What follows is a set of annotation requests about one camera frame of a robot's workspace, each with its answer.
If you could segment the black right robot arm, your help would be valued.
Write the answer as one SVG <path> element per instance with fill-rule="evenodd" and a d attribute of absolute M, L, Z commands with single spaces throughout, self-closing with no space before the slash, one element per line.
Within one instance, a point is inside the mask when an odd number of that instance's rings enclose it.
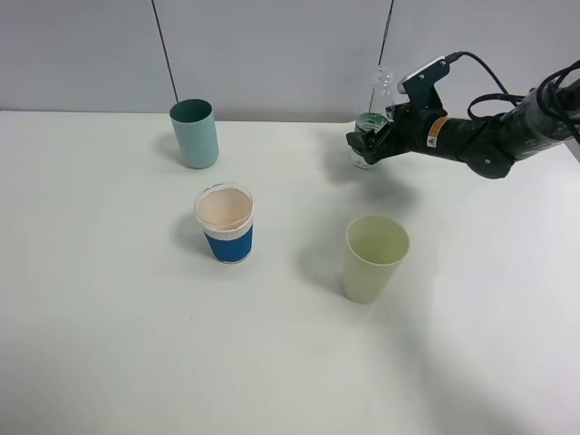
<path fill-rule="evenodd" d="M 348 145 L 367 164 L 413 152 L 466 164 L 486 179 L 504 178 L 512 166 L 538 152 L 579 139 L 579 83 L 567 77 L 578 63 L 548 75 L 525 96 L 502 89 L 479 96 L 474 104 L 510 102 L 511 111 L 465 119 L 451 118 L 435 84 L 450 73 L 461 52 L 439 56 L 408 74 L 397 85 L 405 103 L 394 119 L 376 132 L 349 132 Z"/>

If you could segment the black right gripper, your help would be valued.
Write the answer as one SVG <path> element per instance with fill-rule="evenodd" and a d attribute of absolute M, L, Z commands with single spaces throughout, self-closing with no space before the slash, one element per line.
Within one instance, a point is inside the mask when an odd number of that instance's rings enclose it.
<path fill-rule="evenodd" d="M 412 97 L 405 103 L 397 104 L 393 123 L 389 128 L 347 133 L 346 140 L 353 152 L 371 166 L 408 152 L 441 159 L 457 159 L 458 151 L 454 146 L 444 145 L 442 139 L 436 140 L 435 147 L 428 145 L 432 125 L 435 121 L 446 118 L 448 113 L 443 109 L 433 86 L 423 96 L 426 98 L 424 106 L 417 106 Z"/>

